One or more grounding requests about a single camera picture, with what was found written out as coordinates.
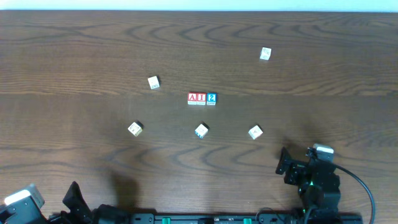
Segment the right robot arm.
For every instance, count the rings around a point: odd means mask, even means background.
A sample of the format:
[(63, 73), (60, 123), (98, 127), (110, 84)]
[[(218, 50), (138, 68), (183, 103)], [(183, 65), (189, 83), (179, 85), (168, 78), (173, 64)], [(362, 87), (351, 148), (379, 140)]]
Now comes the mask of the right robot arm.
[(284, 174), (284, 182), (298, 187), (303, 205), (302, 223), (342, 223), (338, 214), (341, 198), (340, 178), (335, 174), (334, 150), (314, 144), (308, 148), (308, 162), (294, 159), (283, 147), (276, 174)]

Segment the red letter I block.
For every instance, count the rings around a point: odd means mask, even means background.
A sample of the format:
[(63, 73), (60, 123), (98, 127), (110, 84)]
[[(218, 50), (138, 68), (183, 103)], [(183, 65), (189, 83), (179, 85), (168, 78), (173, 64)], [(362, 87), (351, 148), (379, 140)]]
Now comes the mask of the red letter I block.
[(206, 93), (197, 93), (197, 105), (206, 105)]

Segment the blue number 2 block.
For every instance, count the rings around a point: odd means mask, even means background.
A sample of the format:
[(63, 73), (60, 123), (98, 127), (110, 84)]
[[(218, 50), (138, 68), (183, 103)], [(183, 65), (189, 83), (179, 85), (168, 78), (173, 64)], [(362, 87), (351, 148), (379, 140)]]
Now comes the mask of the blue number 2 block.
[(217, 102), (217, 94), (216, 93), (208, 93), (206, 95), (206, 104), (214, 106)]

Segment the red letter A block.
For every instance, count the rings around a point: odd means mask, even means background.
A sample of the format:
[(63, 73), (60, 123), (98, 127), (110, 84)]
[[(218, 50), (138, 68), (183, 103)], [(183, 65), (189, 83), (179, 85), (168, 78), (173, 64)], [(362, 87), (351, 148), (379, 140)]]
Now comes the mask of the red letter A block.
[(189, 105), (197, 105), (197, 98), (198, 98), (198, 93), (189, 92), (187, 97), (187, 103)]

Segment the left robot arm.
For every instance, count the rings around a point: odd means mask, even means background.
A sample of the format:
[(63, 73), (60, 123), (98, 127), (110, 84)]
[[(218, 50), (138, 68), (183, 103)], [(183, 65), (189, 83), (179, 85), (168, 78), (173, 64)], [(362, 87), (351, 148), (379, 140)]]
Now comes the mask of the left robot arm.
[(129, 223), (130, 216), (115, 207), (101, 205), (91, 210), (77, 182), (72, 182), (62, 200), (69, 211), (54, 213), (48, 218), (41, 212), (45, 200), (35, 184), (30, 184), (4, 199), (1, 223), (7, 224), (100, 224)]

